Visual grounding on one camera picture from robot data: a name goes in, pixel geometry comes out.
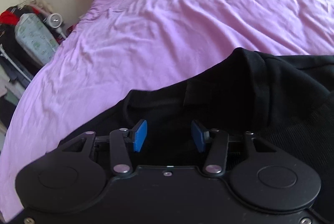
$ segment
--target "red clothing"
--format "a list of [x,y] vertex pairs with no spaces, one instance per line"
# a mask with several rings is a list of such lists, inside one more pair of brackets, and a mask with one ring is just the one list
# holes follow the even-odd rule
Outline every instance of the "red clothing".
[[32,11],[37,15],[37,14],[40,14],[41,12],[38,11],[37,9],[35,9],[34,7],[31,7],[32,8]]
[[20,18],[18,18],[16,15],[7,10],[2,12],[0,15],[0,23],[3,24],[17,25],[19,20]]

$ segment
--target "pink bedsheet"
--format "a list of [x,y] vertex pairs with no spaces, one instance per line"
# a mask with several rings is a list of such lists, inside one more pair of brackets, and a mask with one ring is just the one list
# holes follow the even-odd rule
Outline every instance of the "pink bedsheet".
[[21,209],[18,171],[123,99],[190,78],[244,47],[333,54],[334,0],[95,0],[14,113],[0,157],[0,209]]

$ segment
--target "black fabric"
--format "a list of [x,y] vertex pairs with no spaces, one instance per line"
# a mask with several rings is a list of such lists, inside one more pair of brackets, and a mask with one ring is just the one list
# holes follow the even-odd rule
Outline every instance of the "black fabric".
[[[322,188],[314,209],[333,220],[333,90],[334,56],[277,57],[238,48],[187,81],[158,91],[131,91],[61,143],[85,131],[107,135],[132,128],[144,118],[148,135],[139,163],[200,165],[205,156],[197,153],[190,135],[193,119],[235,135],[254,131],[318,172]],[[240,161],[238,155],[230,158]]]
[[18,6],[7,8],[7,11],[13,13],[16,17],[20,18],[23,14],[34,13],[30,7],[24,6],[19,8]]
[[[21,69],[21,71],[23,71],[24,74],[30,78],[30,80],[34,78],[34,76],[28,72],[28,70],[12,54],[8,54],[8,56],[12,59],[16,66],[18,66],[19,69]],[[10,81],[17,80],[24,88],[28,87],[30,82],[7,59],[0,57],[0,65],[10,78]]]
[[0,121],[8,129],[16,106],[7,101],[4,97],[0,97]]
[[15,26],[13,25],[0,24],[0,34],[4,32],[0,37],[0,44],[2,44],[2,47],[9,56],[12,55],[15,57],[29,73],[35,76],[42,67],[17,43],[14,29]]

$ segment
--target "white fan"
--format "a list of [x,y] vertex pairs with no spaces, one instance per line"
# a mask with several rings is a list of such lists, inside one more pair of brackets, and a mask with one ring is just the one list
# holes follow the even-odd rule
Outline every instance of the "white fan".
[[46,18],[46,23],[53,29],[56,30],[58,34],[60,34],[64,39],[66,39],[66,35],[63,33],[61,29],[62,24],[62,16],[59,13],[53,13]]

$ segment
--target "screw head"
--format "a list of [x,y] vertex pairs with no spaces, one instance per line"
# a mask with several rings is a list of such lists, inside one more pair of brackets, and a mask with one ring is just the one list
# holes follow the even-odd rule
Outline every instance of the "screw head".
[[164,172],[164,176],[166,176],[166,177],[170,177],[172,175],[173,175],[173,173],[171,173],[170,171],[165,171]]
[[208,173],[219,173],[222,171],[222,168],[218,165],[208,165],[205,167],[205,170]]
[[304,217],[301,221],[300,224],[311,224],[312,220],[309,219],[308,217]]
[[27,217],[23,220],[23,223],[24,224],[35,224],[35,221],[32,218]]
[[114,171],[117,173],[127,173],[130,171],[130,167],[128,165],[124,165],[124,164],[119,164],[114,166]]

